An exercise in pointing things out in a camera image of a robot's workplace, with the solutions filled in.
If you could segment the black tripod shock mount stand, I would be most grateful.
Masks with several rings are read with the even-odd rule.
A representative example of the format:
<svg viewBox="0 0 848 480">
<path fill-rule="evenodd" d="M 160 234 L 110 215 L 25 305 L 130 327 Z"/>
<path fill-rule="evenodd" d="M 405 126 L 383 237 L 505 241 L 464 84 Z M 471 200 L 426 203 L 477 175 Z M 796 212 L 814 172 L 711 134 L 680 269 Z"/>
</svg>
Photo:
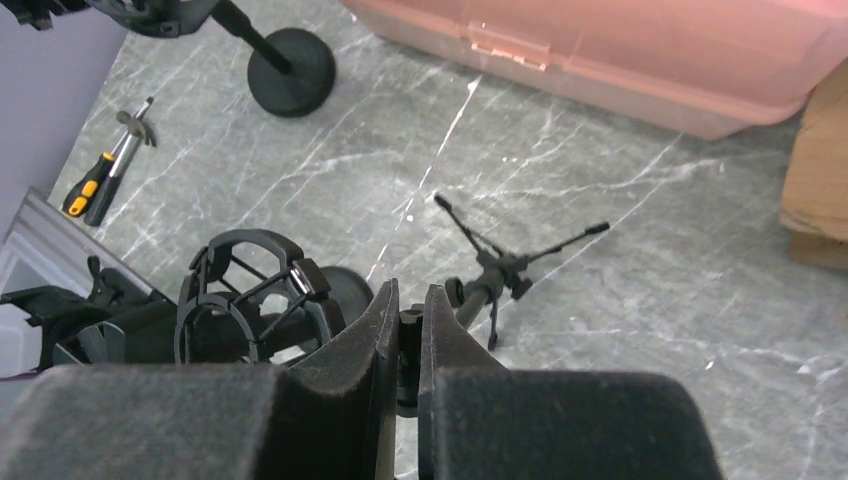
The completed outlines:
<svg viewBox="0 0 848 480">
<path fill-rule="evenodd" d="M 442 195 L 434 197 L 476 252 L 482 272 L 444 283 L 450 308 L 469 327 L 490 309 L 488 351 L 498 343 L 498 302 L 504 292 L 518 300 L 532 287 L 530 264 L 584 238 L 609 230 L 608 222 L 539 252 L 513 253 L 464 223 Z M 368 308 L 374 293 L 367 280 L 341 266 L 318 266 L 289 238 L 265 229 L 226 231 L 201 248 L 189 266 L 177 304 L 173 356 L 178 364 L 268 363 L 279 351 L 302 349 L 304 360 L 326 345 Z"/>
</svg>

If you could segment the brown cardboard box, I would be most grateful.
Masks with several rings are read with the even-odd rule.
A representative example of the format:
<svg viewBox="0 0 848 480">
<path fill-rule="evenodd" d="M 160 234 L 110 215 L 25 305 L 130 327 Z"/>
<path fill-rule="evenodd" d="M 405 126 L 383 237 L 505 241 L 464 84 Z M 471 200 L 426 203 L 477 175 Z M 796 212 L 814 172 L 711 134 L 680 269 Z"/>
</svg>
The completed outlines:
<svg viewBox="0 0 848 480">
<path fill-rule="evenodd" d="M 797 262 L 847 268 L 847 66 L 817 86 L 785 177 L 780 222 Z"/>
</svg>

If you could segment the black clip round-base stand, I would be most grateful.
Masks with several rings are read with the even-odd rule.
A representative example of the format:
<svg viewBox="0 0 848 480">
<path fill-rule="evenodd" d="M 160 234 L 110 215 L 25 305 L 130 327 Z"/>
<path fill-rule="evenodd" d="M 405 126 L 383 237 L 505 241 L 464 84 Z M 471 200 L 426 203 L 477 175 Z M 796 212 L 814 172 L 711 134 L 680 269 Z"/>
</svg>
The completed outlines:
<svg viewBox="0 0 848 480">
<path fill-rule="evenodd" d="M 260 269 L 234 253 L 206 249 L 184 278 L 180 298 L 142 294 L 113 269 L 89 260 L 87 297 L 54 285 L 2 294 L 40 332 L 41 373 L 62 364 L 212 364 L 293 360 L 326 345 L 374 298 L 367 281 L 341 266 L 277 256 Z"/>
</svg>

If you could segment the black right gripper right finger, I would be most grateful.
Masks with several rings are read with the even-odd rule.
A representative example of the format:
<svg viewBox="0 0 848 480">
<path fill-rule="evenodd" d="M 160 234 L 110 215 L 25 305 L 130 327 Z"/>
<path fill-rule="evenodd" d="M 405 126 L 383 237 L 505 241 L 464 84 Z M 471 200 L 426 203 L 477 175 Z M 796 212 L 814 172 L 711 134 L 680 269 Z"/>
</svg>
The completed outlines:
<svg viewBox="0 0 848 480">
<path fill-rule="evenodd" d="M 511 370 L 424 301 L 418 390 L 423 479 L 719 479 L 701 411 L 650 372 Z"/>
</svg>

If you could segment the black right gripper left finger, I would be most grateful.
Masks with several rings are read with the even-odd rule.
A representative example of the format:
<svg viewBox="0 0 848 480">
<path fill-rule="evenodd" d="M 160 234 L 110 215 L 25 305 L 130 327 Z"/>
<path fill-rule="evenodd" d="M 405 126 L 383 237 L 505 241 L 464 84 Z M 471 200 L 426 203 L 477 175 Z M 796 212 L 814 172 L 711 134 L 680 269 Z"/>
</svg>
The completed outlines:
<svg viewBox="0 0 848 480">
<path fill-rule="evenodd" d="M 399 287 L 296 365 L 59 366 L 19 398 L 5 479 L 390 479 Z"/>
</svg>

